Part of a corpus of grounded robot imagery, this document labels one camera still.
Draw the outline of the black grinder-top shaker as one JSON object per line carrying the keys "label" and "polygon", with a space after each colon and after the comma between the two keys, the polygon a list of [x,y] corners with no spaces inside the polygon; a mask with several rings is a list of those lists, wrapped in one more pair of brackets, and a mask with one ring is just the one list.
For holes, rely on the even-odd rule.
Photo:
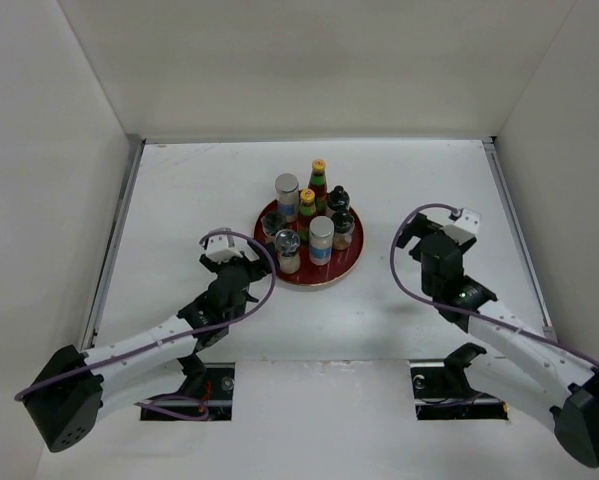
{"label": "black grinder-top shaker", "polygon": [[342,185],[335,186],[327,197],[327,215],[347,211],[350,208],[350,195]]}
{"label": "black grinder-top shaker", "polygon": [[301,264],[299,248],[301,239],[292,229],[280,230],[275,235],[275,250],[280,271],[287,275],[296,273]]}

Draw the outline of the black-cap glass jar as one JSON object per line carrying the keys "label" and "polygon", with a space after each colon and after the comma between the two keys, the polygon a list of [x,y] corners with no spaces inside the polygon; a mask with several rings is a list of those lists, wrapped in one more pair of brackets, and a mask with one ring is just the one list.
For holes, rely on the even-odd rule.
{"label": "black-cap glass jar", "polygon": [[286,228],[286,217],[278,210],[271,210],[264,214],[260,220],[264,234],[264,243],[274,243],[276,234]]}

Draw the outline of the silver-lid spice jar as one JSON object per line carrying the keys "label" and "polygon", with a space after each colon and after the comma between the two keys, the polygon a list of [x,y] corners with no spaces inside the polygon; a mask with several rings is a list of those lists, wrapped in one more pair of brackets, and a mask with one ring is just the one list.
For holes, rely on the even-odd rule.
{"label": "silver-lid spice jar", "polygon": [[275,180],[277,210],[287,223],[297,220],[299,206],[298,179],[290,173],[283,173]]}
{"label": "silver-lid spice jar", "polygon": [[313,218],[309,226],[309,259],[317,266],[330,262],[333,248],[334,224],[327,216]]}

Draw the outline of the sauce bottle yellow cap front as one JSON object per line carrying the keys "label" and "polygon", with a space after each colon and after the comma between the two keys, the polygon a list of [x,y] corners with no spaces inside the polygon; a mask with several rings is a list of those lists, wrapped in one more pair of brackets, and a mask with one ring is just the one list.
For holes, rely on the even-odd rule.
{"label": "sauce bottle yellow cap front", "polygon": [[304,189],[299,196],[297,233],[302,243],[309,241],[309,228],[312,219],[316,215],[315,192],[310,189]]}

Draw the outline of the sauce bottle yellow cap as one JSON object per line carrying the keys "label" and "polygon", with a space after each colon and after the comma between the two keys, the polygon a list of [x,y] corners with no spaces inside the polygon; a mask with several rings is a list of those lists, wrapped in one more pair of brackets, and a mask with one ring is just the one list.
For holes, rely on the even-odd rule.
{"label": "sauce bottle yellow cap", "polygon": [[302,243],[309,241],[309,228],[312,219],[316,215],[315,192],[310,189],[304,189],[299,196],[297,233]]}
{"label": "sauce bottle yellow cap", "polygon": [[319,215],[324,215],[327,207],[326,163],[323,159],[315,159],[311,166],[308,188],[315,194],[315,206]]}

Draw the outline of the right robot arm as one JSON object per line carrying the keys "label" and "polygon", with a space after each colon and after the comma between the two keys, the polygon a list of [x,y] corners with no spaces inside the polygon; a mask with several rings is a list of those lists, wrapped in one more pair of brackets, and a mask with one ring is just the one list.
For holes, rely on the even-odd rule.
{"label": "right robot arm", "polygon": [[481,217],[445,209],[446,225],[430,220],[423,207],[412,211],[390,247],[416,243],[409,254],[420,265],[421,291],[401,291],[476,340],[445,359],[445,388],[458,396],[473,389],[512,405],[552,431],[577,462],[599,467],[599,361],[532,330],[466,275],[463,256],[477,241]]}

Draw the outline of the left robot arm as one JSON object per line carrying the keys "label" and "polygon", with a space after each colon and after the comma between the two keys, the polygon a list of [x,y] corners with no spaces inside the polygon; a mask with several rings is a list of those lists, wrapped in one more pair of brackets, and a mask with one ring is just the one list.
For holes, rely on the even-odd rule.
{"label": "left robot arm", "polygon": [[199,354],[250,315],[249,304],[260,304],[251,284],[277,273],[273,246],[249,245],[255,260],[231,248],[205,252],[200,262],[215,279],[161,324],[114,344],[84,351],[68,345],[51,356],[16,397],[50,452],[74,446],[97,422],[129,405],[183,421],[209,417],[212,389]]}

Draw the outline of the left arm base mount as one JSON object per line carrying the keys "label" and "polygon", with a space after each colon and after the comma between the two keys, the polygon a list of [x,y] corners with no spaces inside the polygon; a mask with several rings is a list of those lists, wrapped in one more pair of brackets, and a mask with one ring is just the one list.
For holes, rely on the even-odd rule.
{"label": "left arm base mount", "polygon": [[234,363],[205,363],[205,370],[186,380],[172,394],[148,401],[140,407],[142,422],[221,422],[231,421],[235,392]]}

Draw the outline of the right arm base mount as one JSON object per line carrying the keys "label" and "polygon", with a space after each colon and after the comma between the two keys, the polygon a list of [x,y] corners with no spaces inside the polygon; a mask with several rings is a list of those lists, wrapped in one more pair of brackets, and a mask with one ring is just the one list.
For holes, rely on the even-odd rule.
{"label": "right arm base mount", "polygon": [[410,363],[415,415],[420,421],[508,420],[507,405],[474,390],[465,375],[471,362],[487,351],[466,343],[444,359]]}

